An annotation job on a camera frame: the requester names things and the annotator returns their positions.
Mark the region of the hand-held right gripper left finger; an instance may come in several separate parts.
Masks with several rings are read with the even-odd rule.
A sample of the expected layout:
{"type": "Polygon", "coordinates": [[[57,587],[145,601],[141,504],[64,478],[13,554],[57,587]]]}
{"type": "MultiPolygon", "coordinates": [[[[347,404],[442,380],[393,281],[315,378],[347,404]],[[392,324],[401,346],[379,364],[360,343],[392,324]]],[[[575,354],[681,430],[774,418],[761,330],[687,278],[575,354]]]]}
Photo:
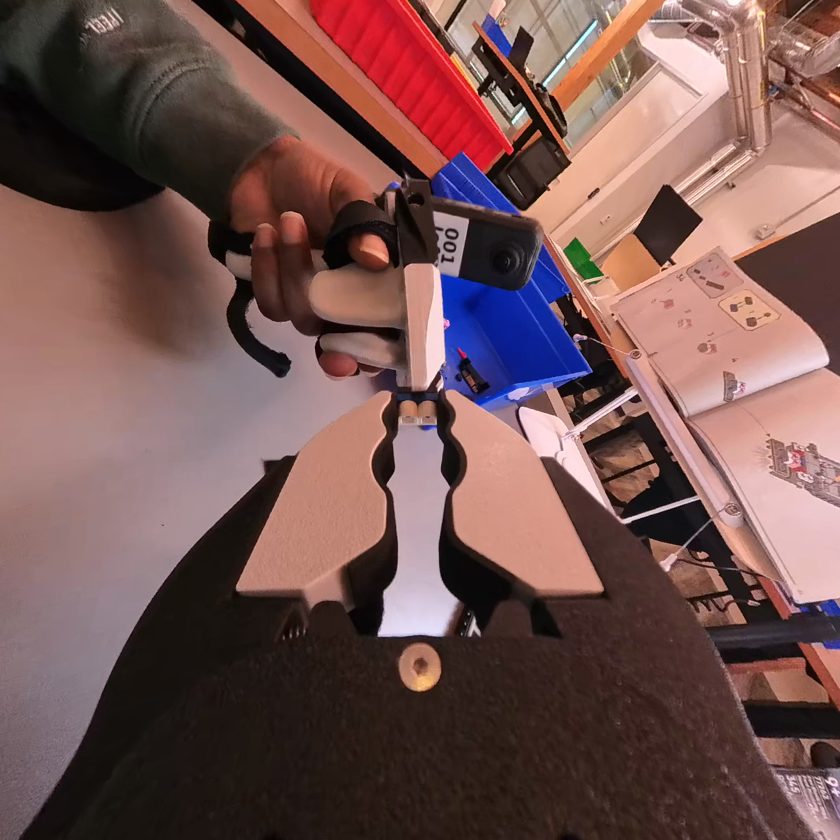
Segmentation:
{"type": "Polygon", "coordinates": [[[314,435],[288,476],[236,584],[246,596],[379,601],[396,573],[394,395],[378,392],[314,435]]]}

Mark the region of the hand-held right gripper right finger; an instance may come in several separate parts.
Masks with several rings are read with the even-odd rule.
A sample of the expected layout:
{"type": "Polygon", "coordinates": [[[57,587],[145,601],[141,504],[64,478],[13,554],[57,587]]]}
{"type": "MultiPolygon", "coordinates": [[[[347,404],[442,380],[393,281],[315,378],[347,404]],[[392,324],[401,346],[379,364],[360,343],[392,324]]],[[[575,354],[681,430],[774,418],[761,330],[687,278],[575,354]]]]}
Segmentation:
{"type": "Polygon", "coordinates": [[[442,391],[440,438],[448,483],[440,574],[452,595],[484,605],[603,594],[552,475],[525,437],[442,391]]]}

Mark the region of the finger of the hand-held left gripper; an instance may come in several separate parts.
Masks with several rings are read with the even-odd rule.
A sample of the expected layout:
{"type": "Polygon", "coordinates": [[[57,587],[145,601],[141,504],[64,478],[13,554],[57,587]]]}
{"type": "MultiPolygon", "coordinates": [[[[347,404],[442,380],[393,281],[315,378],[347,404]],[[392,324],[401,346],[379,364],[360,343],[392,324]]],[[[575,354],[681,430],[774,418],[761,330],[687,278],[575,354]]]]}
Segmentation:
{"type": "Polygon", "coordinates": [[[414,263],[404,268],[406,371],[409,392],[431,392],[446,363],[445,315],[438,268],[414,263]]]}

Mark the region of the lego pieces pile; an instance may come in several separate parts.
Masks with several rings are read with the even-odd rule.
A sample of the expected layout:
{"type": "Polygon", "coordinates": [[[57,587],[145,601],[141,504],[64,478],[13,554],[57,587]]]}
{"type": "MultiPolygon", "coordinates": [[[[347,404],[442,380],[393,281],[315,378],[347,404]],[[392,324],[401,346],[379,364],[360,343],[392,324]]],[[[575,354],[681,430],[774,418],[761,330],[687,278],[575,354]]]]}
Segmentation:
{"type": "Polygon", "coordinates": [[[478,373],[467,353],[460,348],[456,348],[456,352],[458,354],[457,378],[465,383],[474,395],[487,392],[490,389],[489,383],[478,373]]]}

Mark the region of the blue plastic bin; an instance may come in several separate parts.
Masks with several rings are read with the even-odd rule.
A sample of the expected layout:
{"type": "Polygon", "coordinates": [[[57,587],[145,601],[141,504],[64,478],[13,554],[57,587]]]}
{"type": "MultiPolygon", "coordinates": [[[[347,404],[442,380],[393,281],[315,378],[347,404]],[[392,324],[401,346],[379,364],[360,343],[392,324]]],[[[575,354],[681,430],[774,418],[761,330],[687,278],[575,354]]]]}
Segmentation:
{"type": "Polygon", "coordinates": [[[488,287],[445,273],[446,269],[466,267],[467,227],[446,211],[435,211],[434,219],[444,318],[448,321],[444,333],[446,363],[441,370],[446,389],[461,392],[493,411],[591,372],[551,309],[551,304],[570,289],[545,246],[522,289],[488,287]],[[489,383],[487,392],[474,395],[457,378],[456,348],[467,353],[489,383]]]}

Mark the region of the lego instruction booklet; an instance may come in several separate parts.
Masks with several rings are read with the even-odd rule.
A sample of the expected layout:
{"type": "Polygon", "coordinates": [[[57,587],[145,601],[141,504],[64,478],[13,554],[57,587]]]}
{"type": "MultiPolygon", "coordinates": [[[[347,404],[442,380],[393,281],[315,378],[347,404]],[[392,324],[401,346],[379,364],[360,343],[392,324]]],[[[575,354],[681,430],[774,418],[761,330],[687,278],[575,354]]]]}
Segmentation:
{"type": "Polygon", "coordinates": [[[680,464],[756,571],[838,600],[839,395],[823,341],[714,248],[615,296],[627,368],[680,464]]]}

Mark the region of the green box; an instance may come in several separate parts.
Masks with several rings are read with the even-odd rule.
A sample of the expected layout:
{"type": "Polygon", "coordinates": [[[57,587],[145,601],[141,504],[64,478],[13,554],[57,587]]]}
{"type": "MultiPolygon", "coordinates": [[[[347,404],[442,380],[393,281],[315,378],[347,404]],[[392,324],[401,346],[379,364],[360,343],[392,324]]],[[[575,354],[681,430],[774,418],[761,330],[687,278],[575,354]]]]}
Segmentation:
{"type": "Polygon", "coordinates": [[[602,269],[593,261],[589,250],[578,238],[573,238],[563,248],[563,253],[583,280],[600,281],[604,277],[602,269]]]}

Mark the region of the white book stand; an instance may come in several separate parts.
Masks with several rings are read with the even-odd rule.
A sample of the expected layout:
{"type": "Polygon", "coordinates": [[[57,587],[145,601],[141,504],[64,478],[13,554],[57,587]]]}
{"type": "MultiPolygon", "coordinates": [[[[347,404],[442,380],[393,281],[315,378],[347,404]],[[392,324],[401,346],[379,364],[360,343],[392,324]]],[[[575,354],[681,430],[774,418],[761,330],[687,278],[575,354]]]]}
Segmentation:
{"type": "Polygon", "coordinates": [[[672,552],[675,560],[688,550],[695,539],[711,537],[711,529],[715,529],[727,547],[722,554],[728,556],[728,559],[711,562],[718,569],[750,573],[761,579],[780,582],[781,573],[748,523],[746,504],[737,500],[734,491],[692,436],[648,356],[639,349],[632,350],[624,354],[624,366],[630,386],[576,425],[572,424],[570,416],[563,420],[555,411],[541,413],[521,406],[518,420],[530,445],[541,457],[567,469],[626,527],[640,522],[649,523],[652,518],[673,511],[695,517],[697,523],[686,539],[679,542],[681,548],[672,552]],[[645,410],[637,422],[652,422],[654,439],[664,442],[664,456],[654,459],[659,474],[664,480],[673,479],[677,488],[672,490],[675,495],[673,501],[627,516],[617,503],[610,502],[581,436],[597,420],[628,404],[636,396],[645,410]]]}

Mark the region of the black standing desk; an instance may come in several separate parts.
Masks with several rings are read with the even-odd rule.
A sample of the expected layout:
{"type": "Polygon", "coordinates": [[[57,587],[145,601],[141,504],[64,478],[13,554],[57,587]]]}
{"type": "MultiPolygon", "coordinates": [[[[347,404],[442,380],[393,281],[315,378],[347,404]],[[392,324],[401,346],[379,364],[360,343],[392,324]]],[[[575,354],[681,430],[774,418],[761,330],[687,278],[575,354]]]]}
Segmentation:
{"type": "Polygon", "coordinates": [[[485,70],[476,90],[481,98],[493,91],[523,109],[528,124],[511,140],[488,171],[488,178],[516,208],[526,210],[570,165],[565,139],[569,127],[560,103],[527,68],[534,39],[523,27],[510,42],[492,16],[474,24],[478,34],[472,53],[485,70]]]}

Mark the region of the cardboard box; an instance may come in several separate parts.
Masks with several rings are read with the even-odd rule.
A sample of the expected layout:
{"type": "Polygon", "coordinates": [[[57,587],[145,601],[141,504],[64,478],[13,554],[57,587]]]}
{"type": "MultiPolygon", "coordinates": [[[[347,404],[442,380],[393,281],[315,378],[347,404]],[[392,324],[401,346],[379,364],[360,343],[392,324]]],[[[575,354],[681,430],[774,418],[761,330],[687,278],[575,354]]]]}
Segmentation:
{"type": "Polygon", "coordinates": [[[616,288],[616,294],[629,291],[657,277],[662,266],[635,233],[625,235],[602,263],[603,276],[616,288]]]}

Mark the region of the black computer monitor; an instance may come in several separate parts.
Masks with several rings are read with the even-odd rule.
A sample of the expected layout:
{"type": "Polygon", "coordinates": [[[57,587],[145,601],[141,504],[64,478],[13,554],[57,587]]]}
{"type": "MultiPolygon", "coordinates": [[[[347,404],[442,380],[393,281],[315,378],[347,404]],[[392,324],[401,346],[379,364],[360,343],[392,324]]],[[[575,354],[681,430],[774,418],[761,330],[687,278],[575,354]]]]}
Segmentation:
{"type": "Polygon", "coordinates": [[[633,230],[659,266],[672,263],[675,252],[701,225],[703,218],[677,193],[664,184],[633,230]]]}

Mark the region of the red bin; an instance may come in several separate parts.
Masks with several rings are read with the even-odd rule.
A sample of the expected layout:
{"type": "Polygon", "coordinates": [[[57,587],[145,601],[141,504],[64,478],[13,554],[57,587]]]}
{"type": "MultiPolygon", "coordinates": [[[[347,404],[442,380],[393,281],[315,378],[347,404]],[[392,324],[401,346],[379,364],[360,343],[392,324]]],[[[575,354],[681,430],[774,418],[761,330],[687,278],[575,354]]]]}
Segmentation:
{"type": "Polygon", "coordinates": [[[476,90],[408,2],[311,1],[311,13],[446,159],[485,171],[513,152],[476,90]]]}

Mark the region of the wooden ceiling beam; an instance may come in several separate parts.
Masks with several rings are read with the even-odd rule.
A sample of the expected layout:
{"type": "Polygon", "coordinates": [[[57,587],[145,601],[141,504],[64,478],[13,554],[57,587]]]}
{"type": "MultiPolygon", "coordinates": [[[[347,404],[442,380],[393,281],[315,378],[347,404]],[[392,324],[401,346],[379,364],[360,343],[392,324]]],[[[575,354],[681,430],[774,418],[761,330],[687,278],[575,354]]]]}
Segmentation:
{"type": "Polygon", "coordinates": [[[608,67],[610,62],[639,33],[664,1],[630,1],[606,27],[553,90],[553,96],[566,111],[608,67]]]}

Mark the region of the silver ventilation duct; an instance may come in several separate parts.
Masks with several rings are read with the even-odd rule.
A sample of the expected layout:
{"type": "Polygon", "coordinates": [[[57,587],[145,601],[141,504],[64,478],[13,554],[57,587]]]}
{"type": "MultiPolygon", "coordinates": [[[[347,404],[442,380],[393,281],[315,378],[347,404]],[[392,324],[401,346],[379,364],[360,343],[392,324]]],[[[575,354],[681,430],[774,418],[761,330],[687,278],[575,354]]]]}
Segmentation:
{"type": "Polygon", "coordinates": [[[696,205],[756,162],[772,141],[765,14],[756,1],[690,1],[679,5],[714,28],[723,40],[737,134],[735,140],[675,186],[689,205],[696,205]]]}

